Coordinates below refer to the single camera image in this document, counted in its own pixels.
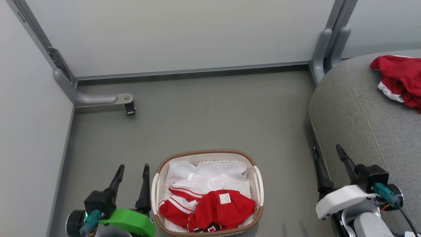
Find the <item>white partition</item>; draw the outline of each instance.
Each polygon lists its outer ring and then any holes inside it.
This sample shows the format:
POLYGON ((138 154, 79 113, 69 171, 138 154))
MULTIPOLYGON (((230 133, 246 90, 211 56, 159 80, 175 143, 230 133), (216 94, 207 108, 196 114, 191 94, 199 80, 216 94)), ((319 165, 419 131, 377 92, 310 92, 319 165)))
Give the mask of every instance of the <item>white partition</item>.
POLYGON ((342 58, 421 48, 420 0, 359 0, 342 58))
POLYGON ((78 79, 311 60, 334 0, 27 0, 78 79))
POLYGON ((0 235, 45 237, 73 104, 4 0, 0 32, 0 235))

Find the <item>gray floor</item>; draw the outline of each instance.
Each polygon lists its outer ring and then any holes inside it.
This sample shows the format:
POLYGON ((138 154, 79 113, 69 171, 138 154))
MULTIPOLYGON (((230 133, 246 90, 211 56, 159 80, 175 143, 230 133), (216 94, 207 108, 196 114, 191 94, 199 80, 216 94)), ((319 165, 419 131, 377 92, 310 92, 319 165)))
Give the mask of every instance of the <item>gray floor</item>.
MULTIPOLYGON (((170 155, 229 148, 255 159, 265 187, 259 225, 240 236, 334 236, 317 219, 316 177, 307 106, 314 82, 307 68, 153 77, 125 83, 79 86, 91 93, 132 93, 137 114, 122 105, 78 109, 64 162, 51 237, 92 190, 106 188, 125 164, 119 208, 133 208, 141 173, 154 173, 170 155)), ((166 236, 159 231, 157 236, 166 236)))

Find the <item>gray ottoman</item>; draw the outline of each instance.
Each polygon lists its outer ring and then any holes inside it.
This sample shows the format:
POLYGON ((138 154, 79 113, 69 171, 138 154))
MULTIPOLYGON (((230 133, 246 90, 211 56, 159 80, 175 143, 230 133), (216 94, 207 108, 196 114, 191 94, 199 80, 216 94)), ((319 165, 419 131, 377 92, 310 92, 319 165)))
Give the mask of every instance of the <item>gray ottoman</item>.
MULTIPOLYGON (((420 57, 421 50, 371 54, 346 60, 330 70, 316 88, 309 115, 329 175, 336 187, 349 185, 335 144, 356 164, 378 164, 404 194, 404 211, 421 231, 421 114, 377 89, 381 73, 369 68, 378 56, 420 57)), ((410 231, 399 211, 382 212, 387 226, 410 231)))

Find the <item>basket handle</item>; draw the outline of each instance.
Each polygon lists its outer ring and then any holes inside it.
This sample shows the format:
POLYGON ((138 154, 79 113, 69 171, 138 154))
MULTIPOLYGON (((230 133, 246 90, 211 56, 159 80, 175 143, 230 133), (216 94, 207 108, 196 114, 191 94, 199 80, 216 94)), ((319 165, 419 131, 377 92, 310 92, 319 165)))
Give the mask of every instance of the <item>basket handle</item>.
POLYGON ((151 204, 152 204, 152 212, 154 215, 158 214, 157 210, 157 203, 159 198, 159 173, 156 173, 154 176, 154 180, 152 181, 152 190, 151 190, 151 204))
POLYGON ((263 189, 263 179, 262 175, 260 174, 260 170, 257 166, 254 166, 254 178, 256 181, 256 187, 257 187, 257 200, 260 204, 260 206, 263 206, 264 202, 264 189, 263 189))

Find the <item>basket rim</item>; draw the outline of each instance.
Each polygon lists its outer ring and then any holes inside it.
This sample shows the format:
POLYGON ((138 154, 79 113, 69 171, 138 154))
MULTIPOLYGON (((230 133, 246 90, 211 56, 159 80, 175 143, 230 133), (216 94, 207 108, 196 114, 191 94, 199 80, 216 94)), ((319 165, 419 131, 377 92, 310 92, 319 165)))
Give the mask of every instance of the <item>basket rim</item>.
MULTIPOLYGON (((169 161, 175 159, 175 158, 179 158, 179 157, 183 157, 183 156, 192 156, 192 155, 200 155, 200 154, 217 154, 217 153, 231 153, 231 154, 238 154, 241 155, 243 157, 245 157, 247 160, 250 161, 250 163, 253 166, 256 166, 255 161, 246 153, 242 152, 242 151, 238 151, 238 150, 228 150, 228 149, 216 149, 216 150, 200 150, 200 151, 189 151, 189 152, 183 152, 183 153, 179 153, 179 154, 175 154, 172 155, 170 157, 168 157, 167 159, 165 159, 159 166, 157 169, 157 173, 161 173, 162 168, 164 167, 164 165, 166 165, 169 161)), ((258 204, 256 203, 256 208, 258 208, 258 213, 256 215, 256 218, 253 220, 252 223, 240 227, 240 228, 235 228, 235 229, 228 229, 228 230, 221 230, 221 231, 215 231, 215 232, 201 232, 201 233, 194 233, 194 232, 174 232, 174 231, 170 231, 167 228, 165 228, 165 226, 161 223, 161 221, 159 220, 159 216, 156 214, 155 216, 155 223, 158 225, 158 227, 166 234, 169 235, 173 235, 173 236, 189 236, 189 237, 193 237, 193 236, 219 236, 219 235, 225 235, 225 234, 234 234, 234 233, 238 233, 238 232, 243 232, 246 230, 251 229, 253 226, 255 226, 262 214, 263 214, 263 206, 258 206, 258 204)))

